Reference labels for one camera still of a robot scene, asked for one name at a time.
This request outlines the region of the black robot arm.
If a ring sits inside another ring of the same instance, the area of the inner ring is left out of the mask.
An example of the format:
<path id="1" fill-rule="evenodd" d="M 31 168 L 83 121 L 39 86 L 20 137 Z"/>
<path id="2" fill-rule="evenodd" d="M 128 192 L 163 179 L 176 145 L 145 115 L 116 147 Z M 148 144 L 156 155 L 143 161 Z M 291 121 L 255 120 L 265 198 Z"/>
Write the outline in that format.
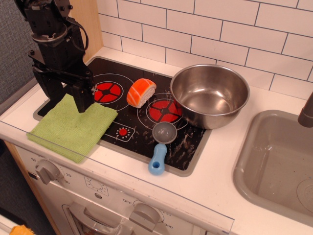
<path id="1" fill-rule="evenodd" d="M 73 6 L 68 0 L 17 0 L 15 4 L 39 47 L 28 55 L 42 90 L 50 100 L 60 100 L 64 88 L 70 88 L 78 112 L 85 112 L 94 103 L 96 85 L 83 62 L 89 38 L 82 37 L 85 29 L 69 16 Z"/>

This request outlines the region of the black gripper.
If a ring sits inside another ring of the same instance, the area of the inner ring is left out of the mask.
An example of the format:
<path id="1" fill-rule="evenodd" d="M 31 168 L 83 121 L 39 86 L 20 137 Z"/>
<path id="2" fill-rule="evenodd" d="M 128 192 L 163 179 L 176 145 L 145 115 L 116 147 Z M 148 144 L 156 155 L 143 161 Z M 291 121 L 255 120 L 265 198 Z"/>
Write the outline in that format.
<path id="1" fill-rule="evenodd" d="M 71 87 L 79 113 L 84 113 L 94 103 L 95 86 L 92 72 L 83 62 L 86 48 L 81 36 L 82 26 L 65 23 L 61 30 L 50 35 L 31 33 L 39 50 L 30 52 L 33 71 L 38 83 L 49 99 L 64 96 L 65 83 Z"/>

